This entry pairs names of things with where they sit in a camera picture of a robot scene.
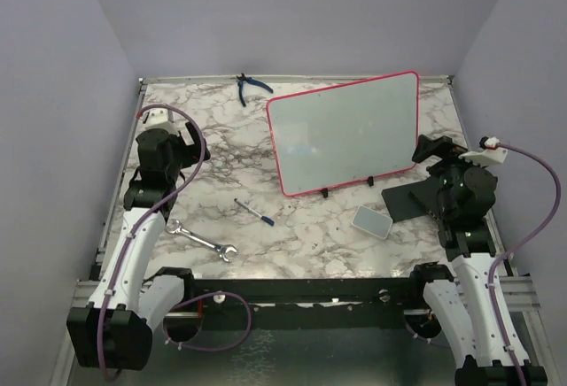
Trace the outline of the blue whiteboard marker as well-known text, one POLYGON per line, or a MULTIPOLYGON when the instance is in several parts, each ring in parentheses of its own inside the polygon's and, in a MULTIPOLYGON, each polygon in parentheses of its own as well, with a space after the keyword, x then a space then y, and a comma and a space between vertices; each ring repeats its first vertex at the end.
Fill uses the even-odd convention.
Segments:
POLYGON ((234 202, 240 206, 241 208, 245 209, 247 212, 249 212, 250 214, 252 214, 253 216, 255 216, 256 218, 260 219, 261 221, 267 223, 269 226, 273 227, 275 225, 275 222, 270 219, 268 216, 261 214, 260 212, 252 209, 252 207, 250 207, 249 205, 246 205, 245 203, 243 203, 242 201, 238 200, 237 198, 234 198, 234 202))

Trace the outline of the red-framed whiteboard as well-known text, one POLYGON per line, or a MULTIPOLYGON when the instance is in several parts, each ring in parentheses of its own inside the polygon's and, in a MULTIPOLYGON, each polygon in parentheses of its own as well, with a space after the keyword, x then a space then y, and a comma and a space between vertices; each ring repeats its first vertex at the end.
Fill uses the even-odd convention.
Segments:
POLYGON ((301 196, 412 169, 415 71, 274 97, 266 112, 282 193, 301 196))

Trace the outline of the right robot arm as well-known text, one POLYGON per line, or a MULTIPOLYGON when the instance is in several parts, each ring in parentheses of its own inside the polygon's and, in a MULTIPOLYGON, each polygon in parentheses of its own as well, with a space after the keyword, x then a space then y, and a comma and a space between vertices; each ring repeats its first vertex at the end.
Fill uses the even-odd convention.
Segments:
POLYGON ((453 353, 457 385, 545 385, 544 367, 531 362, 505 301, 492 234, 485 216, 498 179, 487 171, 507 156, 498 139, 485 137, 469 151, 450 137, 420 135, 412 160, 428 167, 439 188, 439 241, 449 266, 420 266, 407 286, 408 300, 432 310, 453 353))

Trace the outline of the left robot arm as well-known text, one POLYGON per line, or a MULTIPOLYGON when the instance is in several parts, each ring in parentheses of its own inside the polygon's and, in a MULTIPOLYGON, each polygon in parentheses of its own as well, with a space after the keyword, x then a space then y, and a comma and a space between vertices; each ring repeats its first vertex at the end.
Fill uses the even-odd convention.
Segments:
POLYGON ((182 189, 182 171, 199 169, 210 158, 206 140, 192 122, 185 126, 187 144, 173 124, 148 127, 136 138, 139 165, 123 197, 118 242, 106 270, 86 305, 70 310, 66 326, 80 366, 111 370, 145 367, 153 333, 173 307, 182 311, 195 302, 189 270, 163 268, 143 290, 150 256, 182 189))

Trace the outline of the black whiteboard stand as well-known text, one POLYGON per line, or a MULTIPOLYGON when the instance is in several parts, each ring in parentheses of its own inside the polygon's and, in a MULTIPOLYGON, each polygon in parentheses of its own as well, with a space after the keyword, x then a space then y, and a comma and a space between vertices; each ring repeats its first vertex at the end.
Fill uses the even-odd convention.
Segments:
POLYGON ((372 188, 375 185, 375 177, 369 176, 368 178, 363 179, 363 180, 350 181, 348 183, 340 184, 340 185, 333 186, 333 187, 330 187, 330 188, 323 188, 323 189, 319 190, 319 193, 322 195, 323 198, 328 198, 331 191, 348 189, 348 188, 355 187, 355 186, 361 186, 364 183, 366 183, 369 187, 372 188))

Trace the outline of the white whiteboard eraser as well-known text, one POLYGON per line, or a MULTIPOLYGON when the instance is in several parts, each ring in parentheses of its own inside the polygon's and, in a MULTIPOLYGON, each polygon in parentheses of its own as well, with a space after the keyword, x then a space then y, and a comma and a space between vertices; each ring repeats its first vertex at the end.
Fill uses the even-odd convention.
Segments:
POLYGON ((393 224, 392 218, 380 212, 360 205, 353 217, 351 225, 369 235, 386 239, 393 224))

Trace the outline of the silver combination wrench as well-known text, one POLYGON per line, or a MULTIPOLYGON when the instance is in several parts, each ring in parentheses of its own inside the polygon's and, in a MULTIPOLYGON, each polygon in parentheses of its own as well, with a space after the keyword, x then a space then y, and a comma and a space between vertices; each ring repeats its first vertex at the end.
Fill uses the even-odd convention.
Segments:
POLYGON ((194 243, 205 246, 209 250, 215 251, 219 258, 226 263, 230 263, 231 257, 238 254, 238 250, 234 245, 220 244, 204 238, 202 235, 188 230, 179 220, 172 220, 170 223, 167 223, 165 231, 170 235, 187 238, 194 243))

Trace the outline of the aluminium table frame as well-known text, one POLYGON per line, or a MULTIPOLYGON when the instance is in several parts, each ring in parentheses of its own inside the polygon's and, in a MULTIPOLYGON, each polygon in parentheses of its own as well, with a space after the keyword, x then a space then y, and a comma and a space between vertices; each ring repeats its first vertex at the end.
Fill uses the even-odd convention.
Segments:
MULTIPOLYGON (((188 121, 200 129, 206 140, 205 129, 186 110, 173 104, 143 104, 137 118, 141 120, 144 112, 158 108, 173 113, 175 127, 187 144, 193 142, 185 126, 188 121)), ((221 159, 221 153, 207 142, 206 147, 210 152, 208 160, 221 159)), ((202 165, 199 169, 185 169, 198 174, 202 165)), ((182 189, 176 199, 191 182, 192 177, 183 174, 178 180, 182 189)), ((191 348, 194 337, 204 328, 241 328, 249 332, 253 328, 410 326, 418 337, 430 341, 444 333, 425 303, 421 283, 413 272, 420 266, 428 266, 427 272, 431 274, 432 265, 449 266, 450 263, 422 263, 415 266, 408 277, 345 280, 198 280, 189 268, 163 267, 189 270, 192 277, 187 296, 169 309, 156 329, 162 328, 167 341, 182 349, 191 348)), ((143 290, 157 282, 160 270, 153 275, 145 271, 143 290)))

